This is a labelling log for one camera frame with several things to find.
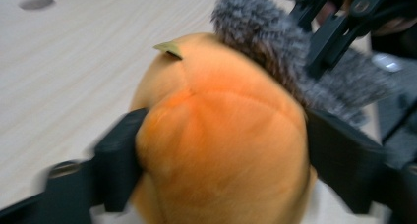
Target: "plush toy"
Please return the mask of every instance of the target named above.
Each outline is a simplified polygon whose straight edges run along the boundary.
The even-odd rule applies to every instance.
[[[131,107],[149,110],[131,202],[147,223],[298,223],[317,177],[303,105],[329,93],[300,73],[308,36],[269,0],[219,0],[213,21],[156,46]]]

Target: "metal screw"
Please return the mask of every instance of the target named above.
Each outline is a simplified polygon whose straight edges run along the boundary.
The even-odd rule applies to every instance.
[[[52,169],[49,173],[49,178],[58,178],[62,176],[66,176],[69,174],[73,174],[80,170],[80,164],[75,162],[64,162],[58,164],[56,167]]]
[[[411,172],[412,174],[414,174],[414,175],[416,175],[416,176],[417,176],[417,165],[416,165],[416,164],[410,165],[410,166],[408,167],[408,170],[410,170],[410,172]]]
[[[368,9],[369,5],[369,1],[361,0],[355,5],[354,10],[358,13],[362,13]]]

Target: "small leaf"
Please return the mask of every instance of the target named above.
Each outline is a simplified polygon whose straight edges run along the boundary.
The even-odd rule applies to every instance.
[[[180,60],[183,59],[183,57],[181,56],[180,49],[177,47],[177,44],[173,41],[157,44],[153,48],[155,48],[157,50],[160,50],[160,51],[164,51],[168,54],[171,54],[171,55],[177,57]]]

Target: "light wood surface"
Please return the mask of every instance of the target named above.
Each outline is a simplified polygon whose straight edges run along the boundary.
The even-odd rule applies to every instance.
[[[200,31],[215,0],[0,0],[0,209],[40,191],[45,168],[91,156],[127,112],[155,44]],[[292,2],[279,0],[287,10]],[[356,43],[367,49],[367,42]],[[367,126],[376,134],[375,123]],[[105,223],[140,223],[134,211]],[[318,183],[303,223],[378,223],[348,213]]]

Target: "orange fabric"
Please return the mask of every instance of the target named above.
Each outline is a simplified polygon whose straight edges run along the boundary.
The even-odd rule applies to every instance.
[[[131,202],[147,223],[298,223],[316,179],[302,107],[260,66],[208,33],[173,41],[132,109],[145,175]]]

